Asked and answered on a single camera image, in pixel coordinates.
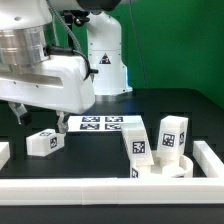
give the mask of green wall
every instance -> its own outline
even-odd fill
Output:
[[[139,0],[110,13],[123,27],[123,61],[135,88],[192,88],[224,108],[224,1]],[[75,28],[86,51],[85,28]],[[60,44],[66,36],[59,27]]]

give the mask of metal cylinder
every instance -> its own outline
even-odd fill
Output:
[[[22,30],[0,31],[0,63],[35,64],[47,60],[45,48],[54,44],[52,24]]]

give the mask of printed marker sheet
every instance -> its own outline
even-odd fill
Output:
[[[71,116],[69,132],[120,131],[122,123],[142,122],[141,116]]]

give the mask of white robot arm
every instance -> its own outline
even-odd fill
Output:
[[[80,114],[95,102],[88,68],[80,56],[49,55],[55,43],[46,0],[0,1],[0,99],[9,102],[20,124],[29,122],[23,104]],[[110,11],[120,0],[53,0],[56,9]]]

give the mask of black table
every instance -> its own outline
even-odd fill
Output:
[[[0,104],[0,141],[9,141],[11,158],[0,178],[128,177],[129,160],[120,132],[68,133],[65,147],[45,157],[26,155],[26,137],[54,128],[55,112],[29,107],[33,122],[17,125],[5,102]],[[130,99],[96,103],[85,115],[141,115],[152,150],[160,120],[168,115],[189,118],[185,154],[193,161],[193,141],[204,140],[224,159],[224,110],[195,90],[135,90]],[[195,163],[194,176],[204,176]],[[223,205],[103,205],[1,207],[0,223],[216,223]]]

